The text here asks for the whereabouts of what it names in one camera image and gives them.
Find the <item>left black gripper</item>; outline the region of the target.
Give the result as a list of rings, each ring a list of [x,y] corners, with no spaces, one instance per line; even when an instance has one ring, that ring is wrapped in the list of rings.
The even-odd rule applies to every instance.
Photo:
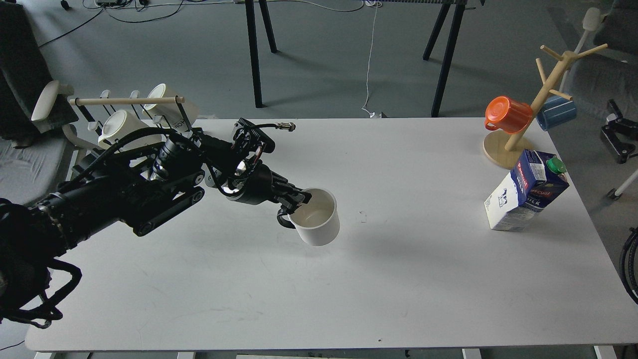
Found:
[[[278,216],[294,213],[306,204],[312,194],[289,184],[287,178],[273,172],[263,162],[258,162],[253,172],[238,187],[230,188],[230,181],[220,188],[226,198],[235,202],[257,205],[265,201],[280,203]]]

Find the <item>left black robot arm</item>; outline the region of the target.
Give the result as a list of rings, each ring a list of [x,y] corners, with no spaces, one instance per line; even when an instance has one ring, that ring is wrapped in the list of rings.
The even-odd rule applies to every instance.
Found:
[[[81,270],[59,259],[115,222],[144,236],[204,196],[201,183],[228,200],[281,205],[284,216],[312,199],[274,173],[261,156],[274,151],[264,129],[293,131],[293,123],[253,124],[239,119],[232,141],[201,128],[136,130],[107,150],[95,150],[74,168],[76,177],[30,206],[1,200],[1,318],[46,329],[60,320],[57,305],[75,289]]]

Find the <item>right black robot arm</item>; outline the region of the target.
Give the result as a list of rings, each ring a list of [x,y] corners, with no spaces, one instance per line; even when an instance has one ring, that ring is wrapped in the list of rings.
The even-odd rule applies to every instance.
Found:
[[[638,123],[624,117],[615,100],[608,100],[608,111],[605,124],[600,128],[600,139],[606,143],[609,152],[614,155],[617,164],[624,164],[629,158],[636,157],[636,146],[623,142],[618,134],[632,141],[638,139]]]

